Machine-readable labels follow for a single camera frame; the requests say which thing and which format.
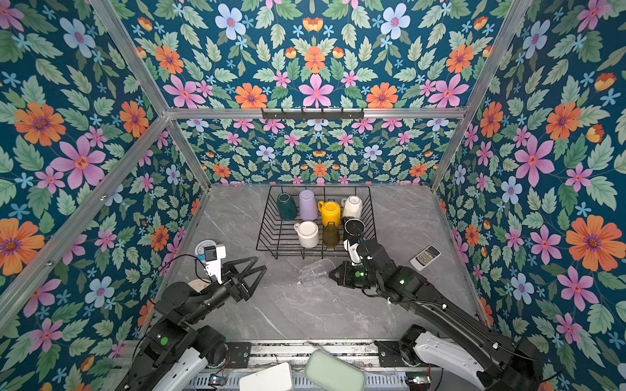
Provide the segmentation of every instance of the black wire basket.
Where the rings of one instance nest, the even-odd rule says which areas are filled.
[[[376,238],[376,225],[374,224],[374,209],[372,207],[372,193],[368,186],[297,186],[281,185],[271,186],[265,203],[259,239],[257,240],[258,251],[269,251],[274,258],[279,256],[319,256],[319,257],[347,257],[348,252],[344,249],[343,243],[337,246],[326,246],[322,242],[324,226],[322,225],[321,214],[315,222],[319,228],[320,241],[314,248],[304,248],[300,245],[298,234],[294,229],[294,224],[302,222],[300,215],[293,221],[284,221],[280,218],[276,198],[279,194],[288,193],[294,197],[296,206],[299,207],[299,193],[303,190],[311,190],[315,194],[316,200],[335,201],[341,204],[342,198],[352,195],[358,196],[363,202],[360,220],[365,224],[363,239]],[[340,237],[344,236],[343,226],[339,227]]]

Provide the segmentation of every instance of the white mug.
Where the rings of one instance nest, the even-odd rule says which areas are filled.
[[[350,196],[341,200],[344,209],[343,217],[360,218],[363,210],[363,201],[357,196]]]
[[[294,229],[298,233],[298,241],[302,247],[314,248],[319,244],[319,229],[313,221],[296,223]]]

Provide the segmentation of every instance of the cup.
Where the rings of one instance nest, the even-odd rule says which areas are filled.
[[[319,216],[315,194],[311,190],[302,190],[300,199],[300,218],[306,221],[315,221]]]
[[[341,207],[335,201],[320,201],[317,203],[317,209],[322,212],[322,224],[327,226],[329,222],[339,226],[341,223]]]
[[[322,233],[322,243],[333,248],[339,244],[339,229],[335,225],[334,221],[329,221],[328,225],[324,227],[324,232]]]
[[[295,207],[295,200],[291,194],[279,194],[276,198],[276,206],[278,208],[280,218],[283,220],[295,220],[295,217],[298,215],[298,209]]]
[[[335,264],[330,259],[324,258],[315,261],[302,268],[299,277],[300,283],[305,287],[323,285],[328,281],[328,273],[333,270],[335,270]]]
[[[351,245],[358,243],[365,233],[365,224],[357,218],[351,218],[344,224],[344,241]]]
[[[298,241],[302,247],[314,248],[319,244],[319,229],[313,221],[296,223],[294,229],[298,233]]]
[[[363,201],[357,196],[350,196],[341,200],[344,209],[343,217],[360,218],[363,210]]]

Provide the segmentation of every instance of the table surface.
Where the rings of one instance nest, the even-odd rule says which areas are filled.
[[[307,256],[280,256],[257,251],[257,238],[269,186],[214,186],[202,220],[192,233],[191,253],[197,243],[213,239],[226,246],[225,261],[257,255],[267,273],[247,302],[226,304],[197,327],[210,325],[226,339],[330,339],[399,338],[411,324],[438,331],[425,319],[382,298],[369,298],[360,290],[339,287],[333,281],[323,286],[298,284],[300,269],[317,260]],[[467,281],[449,236],[439,219],[433,194],[426,186],[372,185],[376,233],[380,244],[397,265],[429,245],[441,256],[422,271],[439,291],[468,313],[476,311],[471,282]],[[178,266],[172,282],[196,280],[194,262]]]

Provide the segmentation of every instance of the metal beam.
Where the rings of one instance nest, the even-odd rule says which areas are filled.
[[[211,187],[211,183],[208,181],[207,174],[205,174],[202,169],[202,165],[200,165],[198,155],[196,155],[193,151],[189,140],[187,140],[183,134],[183,130],[180,128],[178,122],[171,120],[167,126],[167,130],[170,132],[170,135],[174,139],[174,143],[176,143],[178,149],[180,150],[181,156],[187,162],[189,169],[192,171],[193,176],[200,184],[202,190],[208,191]]]
[[[283,111],[280,109],[264,110],[265,114],[274,114],[280,116]],[[301,109],[286,109],[285,113],[299,114]],[[324,109],[325,113],[337,114],[341,109]],[[345,109],[345,113],[360,113],[361,110]],[[321,109],[304,109],[304,113],[319,113],[320,118],[324,118]],[[416,109],[363,109],[365,118],[449,118],[462,119],[465,117],[466,110],[461,108],[416,108]],[[169,109],[167,115],[170,119],[224,119],[224,118],[251,118],[263,119],[263,112],[260,109]]]
[[[161,94],[161,90],[152,78],[148,68],[146,68],[142,58],[139,57],[137,46],[132,38],[130,38],[119,15],[115,12],[112,3],[109,0],[91,0],[90,3],[102,21],[102,24],[105,25],[113,43],[115,43],[122,57],[126,60],[128,69],[133,73],[135,79],[139,81],[152,107],[154,107],[157,114],[162,115],[169,108],[169,105],[165,101],[163,94]]]
[[[48,240],[31,263],[7,287],[0,296],[0,313],[2,314],[0,317],[0,330],[4,330],[8,322],[18,314],[26,302],[33,296],[35,290],[46,281],[56,264],[73,246],[76,237],[85,230],[87,225],[98,214],[105,204],[108,195],[112,195],[115,192],[115,189],[137,165],[137,162],[146,153],[146,150],[157,141],[166,124],[166,117],[159,116],[148,127],[117,165],[91,191],[85,202],[63,223],[61,228]]]
[[[483,70],[480,72],[480,76],[478,77],[478,80],[474,85],[474,89],[472,89],[471,95],[469,96],[468,105],[465,107],[467,116],[463,118],[459,126],[456,127],[456,131],[452,135],[452,138],[448,143],[448,147],[439,161],[437,174],[431,182],[431,188],[433,191],[437,190],[443,176],[452,163],[454,154],[463,141],[463,135],[470,128],[469,126],[476,116],[478,106],[480,106],[480,103],[485,98],[487,88],[491,84],[491,80],[493,80],[493,77],[502,62],[511,41],[513,40],[513,36],[515,35],[515,32],[520,26],[520,23],[532,2],[533,0],[513,0],[513,4],[511,4],[508,14],[502,22],[502,27],[500,28],[500,31],[498,32],[498,35],[493,43],[493,49],[491,50],[487,61],[485,61]]]

